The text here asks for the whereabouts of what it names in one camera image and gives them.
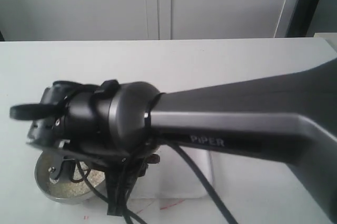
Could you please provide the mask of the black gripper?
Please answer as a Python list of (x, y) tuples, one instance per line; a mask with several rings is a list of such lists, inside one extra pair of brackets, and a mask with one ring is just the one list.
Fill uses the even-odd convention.
[(100, 150), (100, 127), (92, 98), (98, 85), (55, 81), (47, 87), (38, 104), (28, 104), (32, 120), (28, 138), (39, 148), (64, 148), (75, 153), (97, 155)]

